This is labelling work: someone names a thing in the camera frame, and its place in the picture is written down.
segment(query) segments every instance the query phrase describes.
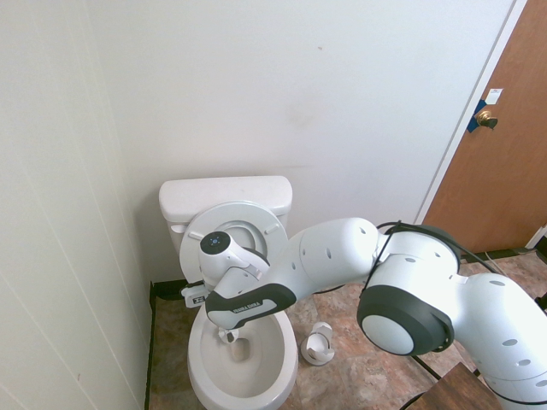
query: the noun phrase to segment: door frame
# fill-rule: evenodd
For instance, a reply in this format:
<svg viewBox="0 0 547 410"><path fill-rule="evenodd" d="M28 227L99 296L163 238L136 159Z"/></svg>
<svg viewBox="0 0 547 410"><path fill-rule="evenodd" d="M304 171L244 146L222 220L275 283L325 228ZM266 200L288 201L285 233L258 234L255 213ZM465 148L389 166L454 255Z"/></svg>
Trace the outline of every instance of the door frame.
<svg viewBox="0 0 547 410"><path fill-rule="evenodd" d="M433 199L435 198L435 195L437 195L438 188L441 185L441 182L443 182L444 175L446 174L446 171L448 170L450 162L452 161L452 158L454 157L454 154L456 153L458 145L460 144L463 136L465 135L465 131L468 127L469 119L473 116L473 112L475 108L477 107L477 104L479 103L479 100L482 97L482 94L485 91L486 86L488 85L488 81L490 81L490 77L494 73L494 69L496 68L497 62L499 62L499 59L502 56L503 50L505 49L505 46L507 45L507 42L509 41L509 37L511 36L511 33L515 29L515 26L517 21L519 20L519 17L521 17L521 13L522 13L522 10L524 9L524 6L526 5L526 2L527 0L514 0L513 3L511 4L507 17L505 18L505 21L503 22L502 27L500 29L500 32L497 35L496 42L494 43L494 45L492 45L490 54L488 55L488 58L486 59L486 63L483 66L482 72L480 73L480 76L477 79L477 82L475 83L473 92L471 93L471 96L469 96L468 103L466 107L463 109L462 115L460 116L458 124L456 125L456 129L454 130L452 134L452 138L450 139L450 142L448 144L448 147L446 148L446 151L444 152L443 159L438 165L437 172L435 172L435 176L433 177L433 180L431 184L429 185L429 189L427 190L426 197L424 198L424 201L422 202L420 206L420 211L418 212L414 220L415 224L421 224L426 218L427 211L429 210L429 207L431 207L431 204L433 202Z"/></svg>

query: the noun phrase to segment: wooden table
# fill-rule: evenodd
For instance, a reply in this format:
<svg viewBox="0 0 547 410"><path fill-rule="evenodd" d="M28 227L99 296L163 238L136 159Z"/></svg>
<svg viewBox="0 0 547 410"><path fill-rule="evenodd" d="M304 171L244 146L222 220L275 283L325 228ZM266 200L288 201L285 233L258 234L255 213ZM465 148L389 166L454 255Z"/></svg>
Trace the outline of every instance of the wooden table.
<svg viewBox="0 0 547 410"><path fill-rule="evenodd" d="M408 409L502 410L502 407L494 394L459 363Z"/></svg>

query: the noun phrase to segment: tile floor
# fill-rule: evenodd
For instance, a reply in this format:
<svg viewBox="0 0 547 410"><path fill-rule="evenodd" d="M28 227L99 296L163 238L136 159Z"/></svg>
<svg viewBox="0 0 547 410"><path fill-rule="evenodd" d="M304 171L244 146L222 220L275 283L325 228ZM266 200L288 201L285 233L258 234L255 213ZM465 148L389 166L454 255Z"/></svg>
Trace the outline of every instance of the tile floor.
<svg viewBox="0 0 547 410"><path fill-rule="evenodd" d="M531 296L547 292L547 265L535 253L498 259L496 263ZM462 264L461 274L484 272L479 264ZM324 320L334 330L334 359L314 367L300 359L297 382L283 410L395 410L428 390L436 380L409 357L374 347L356 323L360 285L313 295L287 309L297 342L313 323ZM187 343L196 309L183 301L156 301L156 328L150 384L150 410L204 409L194 395L187 371ZM421 358L443 376L458 362L475 366L458 343Z"/></svg>

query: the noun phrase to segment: toilet brush holder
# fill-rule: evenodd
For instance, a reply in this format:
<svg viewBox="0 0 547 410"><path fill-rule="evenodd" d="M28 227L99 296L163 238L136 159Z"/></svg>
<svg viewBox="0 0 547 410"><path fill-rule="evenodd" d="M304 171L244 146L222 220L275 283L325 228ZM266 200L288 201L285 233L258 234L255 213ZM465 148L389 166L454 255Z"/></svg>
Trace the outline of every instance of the toilet brush holder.
<svg viewBox="0 0 547 410"><path fill-rule="evenodd" d="M327 322L317 322L309 336L300 345L302 357L312 366L323 366L334 357L332 327Z"/></svg>

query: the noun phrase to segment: toilet tank lid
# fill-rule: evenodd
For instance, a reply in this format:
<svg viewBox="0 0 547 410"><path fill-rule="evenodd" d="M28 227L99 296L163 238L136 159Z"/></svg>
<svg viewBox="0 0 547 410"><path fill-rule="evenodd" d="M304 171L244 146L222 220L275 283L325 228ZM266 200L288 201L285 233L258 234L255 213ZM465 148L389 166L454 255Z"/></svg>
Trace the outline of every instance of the toilet tank lid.
<svg viewBox="0 0 547 410"><path fill-rule="evenodd" d="M160 189L160 208L169 222L188 223L196 214L230 201L255 202L281 216L291 210L291 183L281 176L180 179Z"/></svg>

